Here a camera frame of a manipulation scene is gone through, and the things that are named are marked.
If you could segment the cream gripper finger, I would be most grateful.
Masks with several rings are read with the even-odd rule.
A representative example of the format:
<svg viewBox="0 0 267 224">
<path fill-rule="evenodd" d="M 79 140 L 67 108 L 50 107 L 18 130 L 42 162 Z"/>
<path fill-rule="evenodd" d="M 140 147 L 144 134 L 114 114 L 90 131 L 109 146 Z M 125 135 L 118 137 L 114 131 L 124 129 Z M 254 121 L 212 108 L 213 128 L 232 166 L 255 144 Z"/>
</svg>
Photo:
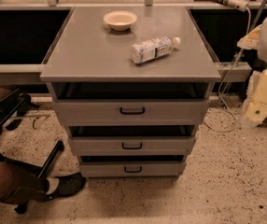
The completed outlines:
<svg viewBox="0 0 267 224">
<path fill-rule="evenodd" d="M 267 118 L 267 68 L 263 72 L 253 72 L 246 95 L 241 125 L 246 128 L 257 127 Z"/>
</svg>

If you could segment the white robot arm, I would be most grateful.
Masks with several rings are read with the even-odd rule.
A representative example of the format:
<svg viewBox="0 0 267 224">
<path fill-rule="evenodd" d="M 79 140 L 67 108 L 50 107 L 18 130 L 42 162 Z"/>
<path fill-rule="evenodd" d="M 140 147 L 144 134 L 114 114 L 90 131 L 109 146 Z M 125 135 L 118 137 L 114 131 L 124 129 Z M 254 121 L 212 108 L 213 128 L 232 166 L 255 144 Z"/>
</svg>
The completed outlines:
<svg viewBox="0 0 267 224">
<path fill-rule="evenodd" d="M 255 49 L 259 59 L 267 63 L 267 17 L 261 25 L 241 38 L 237 46 Z M 246 95 L 240 122 L 247 128 L 257 127 L 267 118 L 267 68 L 261 73 L 253 73 Z"/>
</svg>

